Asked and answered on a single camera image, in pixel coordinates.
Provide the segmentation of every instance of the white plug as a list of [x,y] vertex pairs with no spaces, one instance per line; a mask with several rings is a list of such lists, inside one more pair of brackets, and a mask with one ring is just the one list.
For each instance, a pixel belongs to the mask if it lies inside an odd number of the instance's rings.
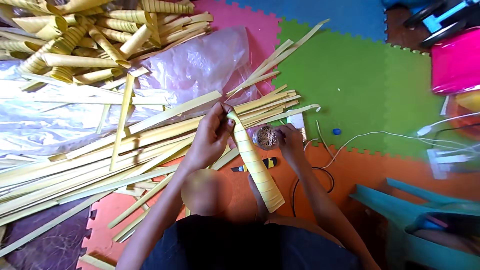
[[432,126],[431,125],[426,125],[424,126],[423,128],[421,128],[420,130],[417,131],[417,136],[423,136],[425,134],[427,134],[428,132],[430,132],[432,130]]

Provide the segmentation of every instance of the plastic container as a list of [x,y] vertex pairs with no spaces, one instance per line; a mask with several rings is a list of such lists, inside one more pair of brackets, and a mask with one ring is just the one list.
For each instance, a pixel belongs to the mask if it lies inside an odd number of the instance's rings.
[[275,132],[273,132],[273,126],[268,124],[260,126],[252,133],[252,141],[253,144],[265,151],[270,151],[279,146]]

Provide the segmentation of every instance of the teal plastic chair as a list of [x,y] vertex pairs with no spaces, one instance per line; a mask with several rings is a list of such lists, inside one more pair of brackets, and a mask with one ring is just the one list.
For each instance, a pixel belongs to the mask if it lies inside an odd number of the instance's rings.
[[406,269],[407,261],[438,270],[480,270],[479,256],[435,244],[406,232],[424,214],[452,213],[480,217],[480,203],[446,197],[390,178],[387,178],[387,183],[428,201],[417,205],[360,184],[357,185],[356,193],[350,195],[387,218],[386,257],[390,270]]

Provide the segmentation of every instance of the purple foam mat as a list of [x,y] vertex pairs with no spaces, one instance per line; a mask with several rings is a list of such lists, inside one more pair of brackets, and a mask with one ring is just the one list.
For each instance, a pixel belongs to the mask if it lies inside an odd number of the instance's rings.
[[[7,246],[36,230],[52,219],[78,205],[78,199],[10,223],[2,241]],[[17,270],[74,270],[82,254],[82,240],[90,232],[86,229],[90,208],[85,208],[51,230],[7,255],[6,260]]]

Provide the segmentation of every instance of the jar of small sticks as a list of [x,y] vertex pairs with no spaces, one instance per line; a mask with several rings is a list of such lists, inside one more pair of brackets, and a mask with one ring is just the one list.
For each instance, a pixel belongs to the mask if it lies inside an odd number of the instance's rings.
[[253,143],[263,150],[269,151],[278,147],[278,139],[272,125],[264,125],[252,134]]

